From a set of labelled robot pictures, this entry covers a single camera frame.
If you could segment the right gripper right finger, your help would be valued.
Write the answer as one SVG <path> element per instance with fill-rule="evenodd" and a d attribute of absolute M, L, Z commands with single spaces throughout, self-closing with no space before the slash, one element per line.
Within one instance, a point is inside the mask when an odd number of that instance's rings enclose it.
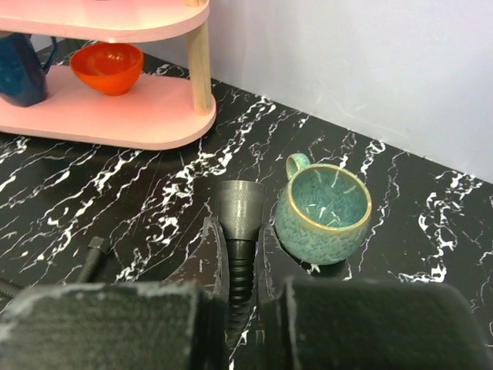
<path fill-rule="evenodd" d="M 259 369 L 490 369 L 492 354 L 453 287 L 311 277 L 260 228 Z"/>

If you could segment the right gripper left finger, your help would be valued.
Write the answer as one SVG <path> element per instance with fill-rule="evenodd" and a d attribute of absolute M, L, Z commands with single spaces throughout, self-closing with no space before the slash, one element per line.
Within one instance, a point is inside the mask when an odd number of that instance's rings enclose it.
<path fill-rule="evenodd" d="M 36 286 L 1 316 L 3 369 L 225 369 L 229 271 L 214 217 L 212 279 Z"/>

